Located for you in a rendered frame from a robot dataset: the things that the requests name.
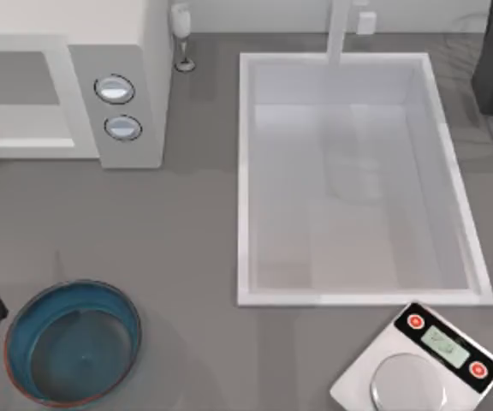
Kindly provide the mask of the white sink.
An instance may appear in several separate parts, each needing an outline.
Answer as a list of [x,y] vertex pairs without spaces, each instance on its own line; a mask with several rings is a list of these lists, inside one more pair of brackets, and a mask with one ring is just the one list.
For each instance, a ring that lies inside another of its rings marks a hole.
[[493,305],[428,54],[239,71],[240,306]]

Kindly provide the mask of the pale microwave oven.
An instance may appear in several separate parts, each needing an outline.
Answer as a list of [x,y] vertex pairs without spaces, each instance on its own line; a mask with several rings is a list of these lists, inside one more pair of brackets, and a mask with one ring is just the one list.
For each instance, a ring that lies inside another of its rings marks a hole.
[[[170,0],[0,0],[0,159],[96,159],[106,169],[163,162],[173,41]],[[134,97],[107,104],[96,79],[129,79]],[[108,118],[141,136],[119,141]]]

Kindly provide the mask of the small microwave knob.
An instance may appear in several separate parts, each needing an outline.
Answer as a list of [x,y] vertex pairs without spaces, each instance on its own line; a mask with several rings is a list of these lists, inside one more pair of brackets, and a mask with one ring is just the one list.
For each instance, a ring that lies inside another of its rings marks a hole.
[[143,128],[136,118],[127,115],[119,115],[104,121],[104,131],[114,140],[132,141],[141,136]]

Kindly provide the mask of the large microwave knob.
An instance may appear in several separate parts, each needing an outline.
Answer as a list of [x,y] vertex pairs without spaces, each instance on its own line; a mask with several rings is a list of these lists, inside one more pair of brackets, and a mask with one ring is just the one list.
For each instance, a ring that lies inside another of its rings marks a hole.
[[126,104],[134,97],[135,88],[126,77],[111,74],[95,80],[94,92],[107,104]]

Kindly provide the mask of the clear wine glass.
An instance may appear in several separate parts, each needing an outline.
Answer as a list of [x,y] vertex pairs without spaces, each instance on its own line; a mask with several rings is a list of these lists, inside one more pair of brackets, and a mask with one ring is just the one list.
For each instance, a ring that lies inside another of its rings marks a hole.
[[170,9],[172,31],[177,41],[181,56],[175,64],[180,73],[190,73],[195,69],[195,62],[187,54],[187,41],[192,32],[192,17],[187,3],[174,3]]

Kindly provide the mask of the tall white tap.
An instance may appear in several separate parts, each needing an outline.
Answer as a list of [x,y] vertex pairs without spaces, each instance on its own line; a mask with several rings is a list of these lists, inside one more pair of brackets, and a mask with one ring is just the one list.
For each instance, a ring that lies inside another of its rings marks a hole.
[[353,6],[364,7],[370,2],[371,0],[331,0],[326,51],[329,64],[337,65],[340,62],[350,9]]

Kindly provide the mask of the blue glass bowl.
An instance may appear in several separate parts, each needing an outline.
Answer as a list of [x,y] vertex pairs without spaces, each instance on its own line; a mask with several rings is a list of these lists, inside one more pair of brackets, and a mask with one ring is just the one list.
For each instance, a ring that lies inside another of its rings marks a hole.
[[117,287],[88,279],[57,283],[14,316],[3,345],[5,371],[40,406],[90,408],[126,380],[142,337],[140,312]]

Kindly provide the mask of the white kitchen scale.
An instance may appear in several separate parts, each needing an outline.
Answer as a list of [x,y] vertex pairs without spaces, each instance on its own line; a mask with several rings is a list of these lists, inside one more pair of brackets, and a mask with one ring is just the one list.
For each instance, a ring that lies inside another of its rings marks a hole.
[[475,411],[493,354],[435,310],[406,305],[330,387],[344,411]]

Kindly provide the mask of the white wall socket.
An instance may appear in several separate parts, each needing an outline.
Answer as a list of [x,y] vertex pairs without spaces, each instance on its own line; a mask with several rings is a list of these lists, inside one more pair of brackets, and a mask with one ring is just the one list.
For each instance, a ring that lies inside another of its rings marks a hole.
[[374,11],[362,11],[359,13],[356,33],[360,36],[372,35],[377,28],[377,13]]

